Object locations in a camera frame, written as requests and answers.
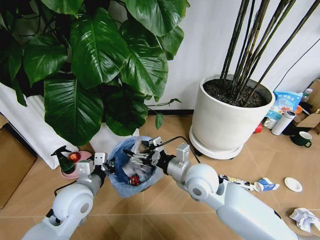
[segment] bottle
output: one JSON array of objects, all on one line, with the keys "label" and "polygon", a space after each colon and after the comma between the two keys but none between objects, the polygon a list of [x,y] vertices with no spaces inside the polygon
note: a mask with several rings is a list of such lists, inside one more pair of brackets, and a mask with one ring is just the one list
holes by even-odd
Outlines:
[{"label": "bottle", "polygon": [[51,156],[57,156],[61,171],[65,174],[72,174],[76,170],[76,165],[73,161],[69,160],[62,153],[71,153],[71,151],[66,149],[67,146],[62,146],[54,151]]},{"label": "bottle", "polygon": [[283,130],[291,123],[291,121],[295,118],[296,114],[293,111],[286,111],[281,119],[276,123],[276,125],[272,128],[271,133],[279,136]]},{"label": "bottle", "polygon": [[309,95],[313,92],[314,90],[312,88],[307,88],[302,96],[302,102],[308,102],[309,100]]}]

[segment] white pot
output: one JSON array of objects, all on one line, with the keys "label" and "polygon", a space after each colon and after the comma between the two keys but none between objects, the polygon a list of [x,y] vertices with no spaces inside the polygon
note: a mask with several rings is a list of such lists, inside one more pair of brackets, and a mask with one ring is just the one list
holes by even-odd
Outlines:
[{"label": "white pot", "polygon": [[[139,136],[139,129],[137,128],[132,136]],[[93,136],[90,140],[90,144],[93,150],[96,153],[107,153],[110,154],[114,147],[121,141],[129,138],[130,136],[118,136],[114,134],[111,129],[105,124],[102,123],[100,130]]]},{"label": "white pot", "polygon": [[[275,95],[267,87],[256,89],[268,103],[261,107],[239,107],[219,101],[204,90],[203,84],[219,75],[204,78],[200,82],[194,107],[190,140],[201,153],[216,159],[233,158],[241,151],[256,127],[275,102]],[[255,81],[249,80],[253,87]]]}]

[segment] black cable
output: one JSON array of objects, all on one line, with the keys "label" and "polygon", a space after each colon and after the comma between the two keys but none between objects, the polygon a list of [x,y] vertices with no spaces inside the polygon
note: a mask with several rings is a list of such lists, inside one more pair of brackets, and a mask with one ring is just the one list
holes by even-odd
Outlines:
[{"label": "black cable", "polygon": [[162,147],[162,146],[164,146],[164,145],[166,145],[166,144],[168,144],[168,143],[171,143],[172,141],[174,141],[174,140],[176,140],[176,139],[183,139],[183,140],[186,141],[186,143],[190,146],[191,152],[193,153],[195,159],[196,159],[197,162],[200,164],[201,162],[199,161],[197,155],[196,155],[195,152],[193,151],[190,143],[188,142],[188,140],[187,140],[184,136],[176,136],[176,137],[171,138],[170,140],[168,140],[168,141],[166,141],[166,142],[164,142],[164,143],[161,143],[161,144],[159,144],[159,145],[157,145],[157,146],[154,146],[154,147],[155,147],[155,148]]},{"label": "black cable", "polygon": [[61,187],[57,188],[56,190],[54,190],[54,196],[57,196],[57,191],[59,191],[60,189],[65,188],[65,187],[67,187],[67,186],[69,186],[69,185],[71,185],[71,184],[74,184],[76,181],[77,181],[77,180],[75,180],[75,181],[73,181],[73,182],[70,182],[70,183],[68,183],[68,184],[66,184],[66,185],[64,185],[64,186],[61,186]]},{"label": "black cable", "polygon": [[279,85],[281,84],[281,82],[283,81],[283,79],[285,78],[285,76],[286,76],[286,75],[288,74],[288,72],[294,67],[294,65],[296,65],[296,64],[300,61],[300,59],[302,59],[302,58],[304,57],[304,55],[306,55],[307,52],[309,52],[309,51],[314,47],[314,45],[316,45],[317,42],[319,42],[319,41],[320,41],[320,38],[319,38],[317,41],[315,41],[315,43],[312,44],[312,46],[309,47],[309,49],[308,49],[304,54],[302,54],[301,57],[299,57],[299,59],[288,69],[288,71],[286,71],[286,73],[284,74],[284,76],[283,76],[283,78],[281,79],[281,81],[279,82],[279,84],[275,87],[274,91],[279,87]]}]

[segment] red item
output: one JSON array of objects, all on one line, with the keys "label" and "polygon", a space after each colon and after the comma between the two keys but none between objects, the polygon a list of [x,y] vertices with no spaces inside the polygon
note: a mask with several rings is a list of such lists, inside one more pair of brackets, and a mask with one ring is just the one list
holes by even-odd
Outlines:
[{"label": "red item", "polygon": [[68,159],[74,163],[78,162],[80,160],[80,158],[81,158],[81,154],[77,151],[72,152],[68,155]]},{"label": "red item", "polygon": [[261,133],[262,131],[262,124],[259,123],[259,125],[256,127],[255,131],[253,132],[254,134]]},{"label": "red item", "polygon": [[137,174],[129,177],[129,185],[131,185],[131,186],[138,186],[138,185],[140,185],[140,184],[141,184],[140,178],[139,178],[139,176],[138,176]]}]

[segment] small white dish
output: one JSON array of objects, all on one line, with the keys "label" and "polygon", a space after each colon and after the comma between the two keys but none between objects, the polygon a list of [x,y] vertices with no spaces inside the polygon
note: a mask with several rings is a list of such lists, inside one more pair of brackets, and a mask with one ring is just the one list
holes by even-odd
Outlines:
[{"label": "small white dish", "polygon": [[287,188],[290,189],[291,191],[300,193],[303,190],[301,183],[292,177],[286,177],[284,179],[284,183],[287,186]]}]

